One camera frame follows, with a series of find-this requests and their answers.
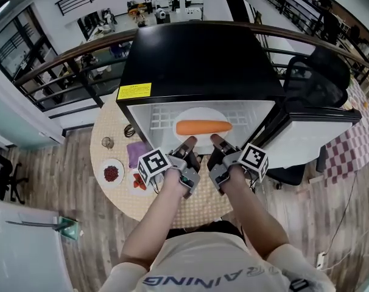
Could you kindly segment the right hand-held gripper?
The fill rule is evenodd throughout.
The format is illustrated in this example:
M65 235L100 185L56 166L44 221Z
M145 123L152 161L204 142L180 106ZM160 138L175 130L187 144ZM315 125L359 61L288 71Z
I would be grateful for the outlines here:
M242 167L245 173L257 173L263 180L269 168L267 153L261 148L247 144L244 149L232 146L228 141L214 133L210 137L214 150L207 163L209 178L220 195L225 193L222 184L230 178L230 168L234 165Z

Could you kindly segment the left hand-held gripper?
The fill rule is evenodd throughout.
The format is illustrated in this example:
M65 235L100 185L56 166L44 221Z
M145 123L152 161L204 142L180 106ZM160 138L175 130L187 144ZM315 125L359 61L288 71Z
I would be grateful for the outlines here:
M137 169L143 183L148 186L167 169L175 169L180 174L179 182L187 188L184 198L188 199L200 182L200 164L193 152L196 144L197 138L190 136L168 154L163 153L161 148L156 148L140 156Z

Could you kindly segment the orange carrot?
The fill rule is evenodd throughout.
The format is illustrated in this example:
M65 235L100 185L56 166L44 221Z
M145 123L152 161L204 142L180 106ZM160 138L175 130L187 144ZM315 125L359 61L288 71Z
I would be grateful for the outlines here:
M181 120L176 124L176 132L179 135L198 135L227 132L232 129L232 124L220 120Z

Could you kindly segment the white round plate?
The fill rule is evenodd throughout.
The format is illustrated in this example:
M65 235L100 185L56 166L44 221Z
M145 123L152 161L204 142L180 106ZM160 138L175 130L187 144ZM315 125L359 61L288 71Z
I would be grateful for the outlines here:
M182 136L177 133L176 125L182 120L213 120L213 121L224 121L227 122L228 119L218 110L207 108L207 107L195 107L182 111L174 120L172 124L172 129L174 136L180 141L184 142L189 136ZM212 146L210 140L210 134L196 134L197 147Z

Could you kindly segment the black white mini refrigerator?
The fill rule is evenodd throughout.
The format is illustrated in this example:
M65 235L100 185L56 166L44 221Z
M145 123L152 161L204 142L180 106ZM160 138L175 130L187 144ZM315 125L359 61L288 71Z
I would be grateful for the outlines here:
M131 113L135 106L214 101L247 102L249 136L242 145L232 145L260 147L255 142L263 122L286 96L283 83L290 59L308 57L318 47L340 58L329 46L317 45L310 54L282 50L287 61L279 63L271 58L273 49L261 46L259 31L257 25L235 22L161 24L137 31L116 101L150 149L161 147L147 140L146 125Z

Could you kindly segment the person's left forearm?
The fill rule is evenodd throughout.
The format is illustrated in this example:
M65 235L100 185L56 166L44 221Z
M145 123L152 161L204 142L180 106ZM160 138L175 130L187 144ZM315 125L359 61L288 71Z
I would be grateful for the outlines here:
M167 169L163 186L148 211L126 239L119 261L149 269L166 241L187 188L180 172Z

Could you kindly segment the purple cloth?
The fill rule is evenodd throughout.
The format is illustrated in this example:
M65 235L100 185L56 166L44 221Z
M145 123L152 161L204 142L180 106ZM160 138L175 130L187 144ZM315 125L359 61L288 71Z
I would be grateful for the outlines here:
M137 168L139 157L150 151L149 147L142 141L128 144L126 149L128 154L128 166L130 169Z

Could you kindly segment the round table with checked cloth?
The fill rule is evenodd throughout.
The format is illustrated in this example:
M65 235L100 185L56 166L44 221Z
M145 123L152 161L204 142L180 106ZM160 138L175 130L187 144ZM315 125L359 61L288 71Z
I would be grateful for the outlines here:
M140 140L138 135L131 138L124 136L124 128L129 121L125 117L116 103L116 92L104 97L104 105L100 109L98 117L93 126L91 135L90 155L94 175L97 174L101 163L110 158L117 159L124 166L124 179L117 187L113 189L102 189L105 196L128 217L137 221L141 220L147 209L155 199L157 194L152 196L134 196L127 189L127 175L130 172L128 166L128 154L126 146ZM227 102L195 102L195 103L168 103L157 105L137 105L131 111L139 122L146 125L147 140L151 141L153 146L161 147L165 152L178 147L181 142L174 136L173 129L151 130L151 114L154 106L165 106L175 110L186 110L191 107L212 107L219 108L222 105L229 109L244 111L248 124L244 126L233 126L228 132L227 140L233 145L242 145L249 136L249 126L251 124L251 107L245 101L227 101ZM102 146L102 138L110 137L114 140L114 147L109 150ZM213 187L208 177L206 163L208 158L204 158L200 169L200 183L195 193L189 199L182 201L179 212L174 220L174 228L190 228L200 226L222 217L231 212L232 207L227 197L220 196Z

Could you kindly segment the red strawberries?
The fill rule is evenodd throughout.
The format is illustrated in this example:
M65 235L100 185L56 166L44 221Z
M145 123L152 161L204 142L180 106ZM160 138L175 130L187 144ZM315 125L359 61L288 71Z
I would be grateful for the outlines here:
M147 186L145 185L144 181L141 178L141 175L139 173L133 174L133 188L134 189L140 189L143 191L147 190Z

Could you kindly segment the white plate with strawberries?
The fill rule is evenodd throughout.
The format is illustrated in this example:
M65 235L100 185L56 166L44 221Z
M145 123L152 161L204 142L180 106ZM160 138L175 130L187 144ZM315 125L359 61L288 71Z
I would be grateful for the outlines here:
M127 189L128 189L128 192L131 195L134 195L134 196L142 196L142 197L155 195L155 190L154 190L152 184L149 184L147 186L147 190L146 191L143 191L143 190L140 190L140 189L134 189L133 188L133 174L134 173L139 173L139 172L138 172L137 169L131 169L130 172L128 173L128 175L127 175Z

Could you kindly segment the pile of red beans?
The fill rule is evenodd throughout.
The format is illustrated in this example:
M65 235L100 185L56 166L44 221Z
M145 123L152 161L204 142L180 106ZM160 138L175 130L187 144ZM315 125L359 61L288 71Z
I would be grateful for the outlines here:
M109 165L104 169L104 178L107 182L112 183L119 177L119 170L113 165Z

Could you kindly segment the black office chair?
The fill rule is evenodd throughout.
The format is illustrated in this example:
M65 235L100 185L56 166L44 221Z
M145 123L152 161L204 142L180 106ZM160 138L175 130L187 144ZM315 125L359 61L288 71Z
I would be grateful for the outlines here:
M17 185L22 182L28 183L28 178L17 178L18 169L22 166L22 163L17 163L13 167L11 161L3 157L0 154L0 200L4 201L5 194L10 190L10 200L11 202L18 201L20 204L25 204L25 201L21 200Z
M334 52L318 47L308 57L294 56L283 83L285 98L263 122L256 144L267 151L267 176L298 186L305 166L316 160L325 168L325 146L361 119L358 110L347 110L350 70Z

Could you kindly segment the person's cream T-shirt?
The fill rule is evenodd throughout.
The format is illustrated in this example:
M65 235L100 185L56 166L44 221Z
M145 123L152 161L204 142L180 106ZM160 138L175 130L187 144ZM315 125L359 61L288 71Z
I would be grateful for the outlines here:
M99 292L336 292L290 244L262 259L238 236L195 232L170 238L150 270L116 265Z

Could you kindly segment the pink checked rug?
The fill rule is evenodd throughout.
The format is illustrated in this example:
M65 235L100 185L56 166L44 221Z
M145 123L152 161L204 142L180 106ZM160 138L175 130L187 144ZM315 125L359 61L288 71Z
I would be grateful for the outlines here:
M336 184L369 163L369 104L355 79L350 80L347 92L348 101L362 118L326 144L325 186Z

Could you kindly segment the frosted glass partition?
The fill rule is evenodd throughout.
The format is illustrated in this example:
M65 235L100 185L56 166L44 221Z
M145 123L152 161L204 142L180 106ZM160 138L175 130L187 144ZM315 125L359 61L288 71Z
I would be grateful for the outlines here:
M0 148L63 144L61 126L33 106L0 70Z

